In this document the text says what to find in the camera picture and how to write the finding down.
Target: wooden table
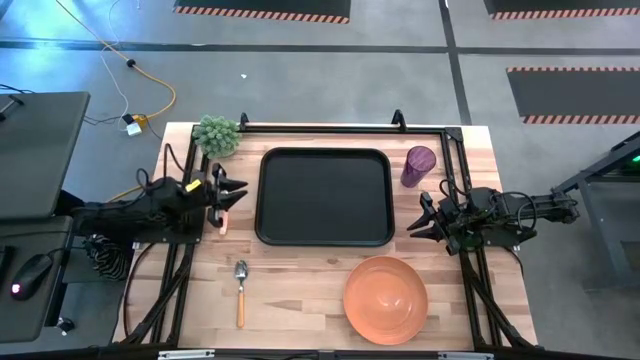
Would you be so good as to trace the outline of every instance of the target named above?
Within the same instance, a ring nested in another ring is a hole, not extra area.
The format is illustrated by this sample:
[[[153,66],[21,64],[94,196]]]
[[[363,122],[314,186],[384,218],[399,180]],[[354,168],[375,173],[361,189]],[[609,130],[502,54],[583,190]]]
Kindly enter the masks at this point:
[[[164,142],[170,143],[178,160],[185,161],[191,123],[169,123]],[[483,126],[462,127],[474,186],[501,189],[489,130]],[[400,184],[400,174],[409,148],[430,147],[437,155],[436,168],[418,187]],[[379,248],[273,247],[262,243],[254,232],[254,215],[260,161],[273,147],[377,148],[391,162],[396,232],[393,240]],[[456,174],[456,152],[452,151]],[[435,201],[442,199],[438,183],[443,178],[442,150],[438,136],[431,135],[286,135],[247,134],[235,155],[220,159],[230,178],[249,182],[249,194],[229,213],[229,231],[220,236],[205,225],[197,245],[182,322],[181,347],[280,348],[341,350],[463,350],[471,349],[469,319],[462,286],[460,263],[450,257],[444,243],[412,239],[406,227],[422,210],[422,191]],[[162,174],[162,154],[156,176]],[[181,178],[169,160],[169,174]],[[131,285],[131,328],[147,313],[158,296],[167,246],[156,246],[140,264]],[[429,314],[422,331],[411,341],[393,347],[374,345],[350,326],[342,307],[342,293],[351,269],[372,255],[398,257],[414,267],[427,288]],[[237,260],[245,259],[250,274],[245,282],[246,324],[236,328],[238,282],[233,277]],[[535,332],[520,268],[511,254],[487,248],[487,259],[497,303],[520,333],[536,343]],[[486,311],[478,306],[483,334],[489,339]],[[168,311],[165,329],[171,320]],[[123,337],[122,322],[114,340]]]

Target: small succulent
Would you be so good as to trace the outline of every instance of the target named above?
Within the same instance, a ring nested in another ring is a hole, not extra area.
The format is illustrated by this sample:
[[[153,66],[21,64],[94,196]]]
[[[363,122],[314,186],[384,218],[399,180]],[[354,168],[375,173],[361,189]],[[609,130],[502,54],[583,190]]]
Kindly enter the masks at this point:
[[[209,159],[225,157],[233,154],[240,140],[239,127],[235,121],[224,117],[205,115],[200,125],[193,129],[195,142],[202,149],[202,153]]]

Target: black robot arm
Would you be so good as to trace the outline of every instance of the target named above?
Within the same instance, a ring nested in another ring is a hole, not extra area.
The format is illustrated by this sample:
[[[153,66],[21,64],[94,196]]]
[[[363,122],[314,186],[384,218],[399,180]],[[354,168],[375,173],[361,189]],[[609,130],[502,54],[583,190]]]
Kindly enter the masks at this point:
[[[551,222],[572,223],[579,216],[577,202],[564,193],[528,196],[512,191],[480,187],[462,193],[467,202],[457,205],[453,199],[441,200],[439,209],[433,207],[429,193],[422,193],[420,205],[423,216],[407,230],[430,227],[411,234],[411,237],[436,241],[445,239],[447,252],[457,254],[461,249],[479,246],[516,246],[536,236],[538,219]],[[531,220],[524,225],[523,220]]]
[[[204,208],[209,208],[208,221],[221,227],[222,211],[229,210],[247,194],[244,190],[236,191],[247,183],[228,179],[217,163],[213,165],[212,175],[214,180],[209,181],[204,173],[195,173],[185,187],[171,177],[163,177],[147,182],[134,200],[85,203],[72,210],[74,233],[136,241],[140,241],[138,235],[144,232],[186,233],[193,226],[192,216],[202,214]]]

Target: spoon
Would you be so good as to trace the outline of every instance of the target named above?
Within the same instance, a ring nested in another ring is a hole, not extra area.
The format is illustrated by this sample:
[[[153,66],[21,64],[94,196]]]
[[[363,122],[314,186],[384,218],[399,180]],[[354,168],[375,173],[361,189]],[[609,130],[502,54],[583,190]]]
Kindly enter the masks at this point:
[[[240,280],[240,288],[238,289],[238,323],[239,328],[244,327],[244,280],[249,276],[249,267],[244,260],[236,263],[235,277]]]

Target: black tray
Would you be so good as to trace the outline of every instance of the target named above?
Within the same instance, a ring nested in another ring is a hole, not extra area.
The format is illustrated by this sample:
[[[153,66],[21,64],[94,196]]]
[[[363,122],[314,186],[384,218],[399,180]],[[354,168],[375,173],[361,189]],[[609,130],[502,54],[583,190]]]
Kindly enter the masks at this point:
[[[275,148],[260,165],[256,234],[269,245],[382,246],[394,233],[391,170],[374,149]]]

